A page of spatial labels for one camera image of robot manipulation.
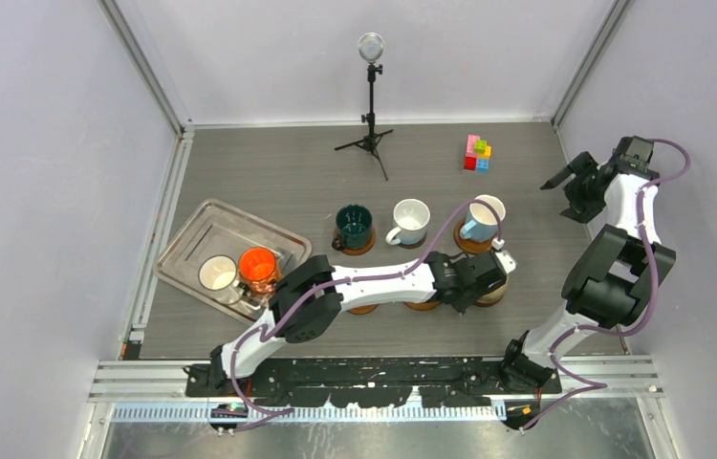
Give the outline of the orange glass mug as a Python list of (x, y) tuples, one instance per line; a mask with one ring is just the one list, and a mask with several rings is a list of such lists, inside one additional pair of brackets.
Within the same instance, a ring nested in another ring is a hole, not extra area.
[(263, 247), (244, 251), (239, 258), (238, 269), (249, 291), (255, 295), (273, 294), (282, 277), (276, 255)]

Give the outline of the light blue mug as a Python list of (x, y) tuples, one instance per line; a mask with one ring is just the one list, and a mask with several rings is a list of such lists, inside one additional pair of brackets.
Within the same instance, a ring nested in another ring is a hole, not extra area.
[(477, 243), (488, 242), (498, 231), (496, 216), (503, 221), (507, 213), (506, 208), (500, 199), (491, 195), (481, 194), (476, 200), (488, 205), (473, 203), (469, 206), (466, 219), (460, 226), (459, 236)]

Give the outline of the grey speckled mug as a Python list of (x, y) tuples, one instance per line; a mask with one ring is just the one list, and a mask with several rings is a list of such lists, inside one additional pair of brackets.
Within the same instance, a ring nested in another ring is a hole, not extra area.
[(235, 304), (244, 295), (243, 286), (238, 280), (237, 265), (226, 255), (208, 258), (198, 271), (198, 279), (204, 291), (216, 303)]

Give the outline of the dark green mug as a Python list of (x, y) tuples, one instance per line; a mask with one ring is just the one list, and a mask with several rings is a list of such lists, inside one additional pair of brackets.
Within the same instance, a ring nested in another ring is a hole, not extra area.
[(370, 210), (362, 205), (351, 204), (336, 214), (337, 243), (351, 250), (364, 247), (370, 240), (373, 217)]

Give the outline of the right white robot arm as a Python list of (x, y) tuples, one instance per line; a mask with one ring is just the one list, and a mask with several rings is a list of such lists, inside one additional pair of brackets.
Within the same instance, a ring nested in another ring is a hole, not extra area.
[(603, 164), (581, 152), (542, 185), (563, 188), (569, 205), (562, 216), (585, 224), (604, 213), (607, 221), (568, 274), (563, 305), (509, 343), (498, 368), (506, 390), (543, 387), (582, 341), (635, 325), (673, 268), (676, 253), (662, 244), (654, 223), (662, 181), (650, 166), (654, 144), (623, 137)]

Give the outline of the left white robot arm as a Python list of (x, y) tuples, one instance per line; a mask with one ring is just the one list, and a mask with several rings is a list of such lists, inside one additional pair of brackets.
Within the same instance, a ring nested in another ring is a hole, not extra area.
[(320, 337), (339, 314), (359, 307), (437, 301), (464, 313), (503, 286), (515, 268), (507, 251), (495, 250), (455, 257), (432, 251), (374, 268), (335, 266), (325, 255), (313, 256), (282, 278), (246, 332), (211, 352), (206, 381), (225, 396), (236, 395), (277, 350)]

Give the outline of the beige mug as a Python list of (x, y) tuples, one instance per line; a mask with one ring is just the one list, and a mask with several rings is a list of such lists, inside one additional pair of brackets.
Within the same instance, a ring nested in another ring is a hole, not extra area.
[(501, 286), (499, 286), (498, 288), (494, 289), (493, 291), (487, 293), (486, 295), (502, 295), (504, 297), (510, 284), (511, 284), (511, 277), (508, 276), (506, 278), (505, 282)]

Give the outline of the white mug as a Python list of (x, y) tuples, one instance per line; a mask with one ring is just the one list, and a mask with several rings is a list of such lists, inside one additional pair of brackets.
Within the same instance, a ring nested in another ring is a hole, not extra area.
[(418, 199), (404, 199), (393, 208), (393, 226), (385, 236), (391, 246), (417, 246), (426, 237), (429, 207)]

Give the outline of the dark walnut coaster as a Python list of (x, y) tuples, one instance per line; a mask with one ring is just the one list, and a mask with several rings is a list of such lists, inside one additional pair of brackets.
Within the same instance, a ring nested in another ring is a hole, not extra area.
[(402, 249), (407, 249), (407, 250), (414, 250), (414, 249), (417, 249), (418, 247), (422, 246), (426, 240), (427, 240), (427, 236), (425, 235), (419, 241), (413, 242), (411, 244), (404, 244), (403, 242), (401, 242), (400, 244), (398, 244), (398, 247), (400, 247)]

